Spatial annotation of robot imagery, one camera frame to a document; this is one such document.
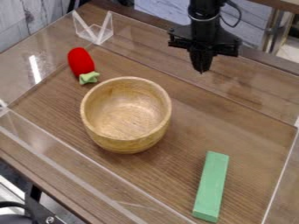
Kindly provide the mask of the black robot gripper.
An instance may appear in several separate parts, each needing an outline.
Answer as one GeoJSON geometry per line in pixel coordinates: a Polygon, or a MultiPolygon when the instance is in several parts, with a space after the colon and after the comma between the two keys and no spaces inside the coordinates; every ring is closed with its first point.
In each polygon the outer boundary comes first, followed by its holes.
{"type": "Polygon", "coordinates": [[[173,27],[168,31],[168,46],[191,50],[192,67],[197,72],[211,70],[215,55],[237,57],[241,40],[228,32],[220,24],[220,16],[211,20],[191,20],[187,25],[173,27]]]}

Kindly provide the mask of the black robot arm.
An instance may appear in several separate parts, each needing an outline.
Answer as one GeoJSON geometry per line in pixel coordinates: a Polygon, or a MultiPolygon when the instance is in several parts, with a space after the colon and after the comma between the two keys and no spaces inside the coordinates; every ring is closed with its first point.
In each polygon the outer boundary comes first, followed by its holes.
{"type": "Polygon", "coordinates": [[[241,13],[231,0],[189,0],[191,23],[168,30],[168,46],[187,50],[192,67],[200,74],[211,70],[212,59],[217,55],[239,56],[241,40],[220,25],[228,24],[220,15],[225,4],[241,13]]]}

